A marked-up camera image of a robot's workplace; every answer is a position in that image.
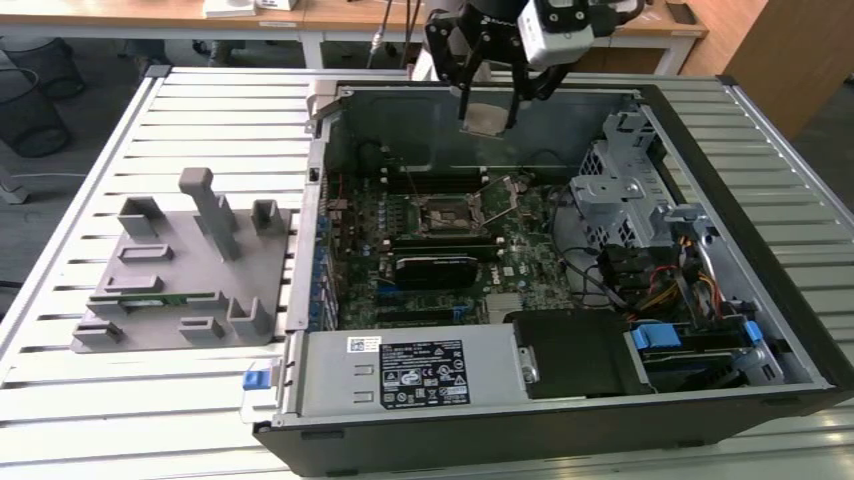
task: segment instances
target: wooden table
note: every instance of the wooden table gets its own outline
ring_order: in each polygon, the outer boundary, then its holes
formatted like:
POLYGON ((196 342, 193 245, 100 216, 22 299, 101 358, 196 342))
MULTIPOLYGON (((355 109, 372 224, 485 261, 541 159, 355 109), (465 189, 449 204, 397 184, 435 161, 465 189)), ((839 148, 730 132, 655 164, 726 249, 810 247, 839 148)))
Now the wooden table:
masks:
MULTIPOLYGON (((385 0, 300 0, 292 11, 260 10, 255 17, 201 16, 203 0, 0 0, 0 35, 82 38, 297 40, 305 66, 323 68, 324 41, 369 42, 385 0)), ((413 42, 421 41, 421 8, 413 42)), ((385 41, 403 41, 405 2, 393 0, 385 41)), ((702 25, 679 25, 659 0, 612 38, 595 45, 663 49, 655 73, 676 74, 702 25)))
MULTIPOLYGON (((303 16, 301 41, 316 47, 303 47, 305 50, 320 50, 323 41, 369 42, 376 27, 383 19, 385 0, 311 0, 305 5, 303 16)), ((421 25, 428 12, 420 10, 417 28, 412 41, 421 41, 421 25)), ((392 0, 385 40, 400 42, 405 29, 405 1, 392 0)), ((664 7, 663 0, 647 7, 642 16, 631 21, 612 38, 599 38, 596 47, 658 49, 664 50, 655 73, 676 75, 691 51, 694 42, 703 38, 708 30, 703 25, 682 25, 672 20, 664 7)), ((319 56, 312 59, 323 61, 319 56)), ((308 63, 312 68, 323 68, 321 63, 308 63)))

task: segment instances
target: barcode sticker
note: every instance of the barcode sticker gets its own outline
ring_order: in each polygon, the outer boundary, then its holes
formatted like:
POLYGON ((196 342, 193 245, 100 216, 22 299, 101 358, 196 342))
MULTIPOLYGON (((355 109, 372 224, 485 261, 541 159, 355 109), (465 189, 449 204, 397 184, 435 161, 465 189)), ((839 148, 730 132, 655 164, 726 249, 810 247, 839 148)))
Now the barcode sticker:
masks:
POLYGON ((383 337, 347 337, 347 353, 379 352, 383 337))

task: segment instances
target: red wire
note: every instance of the red wire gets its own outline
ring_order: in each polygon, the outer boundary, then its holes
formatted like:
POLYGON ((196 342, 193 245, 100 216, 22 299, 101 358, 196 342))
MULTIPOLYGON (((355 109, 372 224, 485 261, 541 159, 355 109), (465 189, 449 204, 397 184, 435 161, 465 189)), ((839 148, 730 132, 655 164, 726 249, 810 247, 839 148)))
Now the red wire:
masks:
POLYGON ((652 281, 655 280, 655 275, 658 275, 658 272, 663 272, 664 270, 672 270, 674 268, 678 268, 675 265, 664 265, 663 267, 658 267, 655 270, 652 270, 652 274, 650 275, 650 291, 647 293, 652 293, 652 288, 655 287, 655 285, 652 284, 652 281))
POLYGON ((715 314, 718 315, 718 318, 720 318, 720 290, 718 289, 718 282, 712 280, 711 283, 715 286, 715 288, 712 289, 714 292, 711 293, 715 296, 715 314))

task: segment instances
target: green circuit board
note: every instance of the green circuit board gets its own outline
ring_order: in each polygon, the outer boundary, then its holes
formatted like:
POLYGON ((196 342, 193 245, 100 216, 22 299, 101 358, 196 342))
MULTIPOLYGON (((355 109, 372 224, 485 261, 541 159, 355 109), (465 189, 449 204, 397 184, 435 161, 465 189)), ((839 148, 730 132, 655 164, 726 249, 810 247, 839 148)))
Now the green circuit board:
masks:
MULTIPOLYGON (((447 324, 488 323, 484 299, 496 293, 519 295, 523 309, 571 308, 569 285, 551 246, 545 227, 551 185, 524 188, 509 195, 517 180, 512 176, 489 178, 480 195, 389 194, 379 179, 343 179, 331 185, 341 191, 345 203, 331 212, 333 239, 331 251, 339 280, 337 329, 432 326, 431 320, 379 322, 381 314, 395 312, 453 312, 447 324), (472 206, 476 221, 460 220, 453 212, 472 206), (449 215, 424 215, 432 208, 449 215), (493 261, 477 263, 471 286, 455 290, 401 291, 391 275, 392 257, 383 250, 388 239, 419 239, 440 234, 483 235, 499 243, 493 261)), ((443 247, 431 249, 441 252, 443 247)))

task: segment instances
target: power supply label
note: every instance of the power supply label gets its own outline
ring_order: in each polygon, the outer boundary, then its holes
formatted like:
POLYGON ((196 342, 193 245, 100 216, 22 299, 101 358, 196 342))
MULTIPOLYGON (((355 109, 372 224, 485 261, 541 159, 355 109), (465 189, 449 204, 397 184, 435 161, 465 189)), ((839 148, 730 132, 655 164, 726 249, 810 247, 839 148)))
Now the power supply label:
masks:
POLYGON ((381 344, 379 362, 387 410, 471 403, 461 340, 381 344))

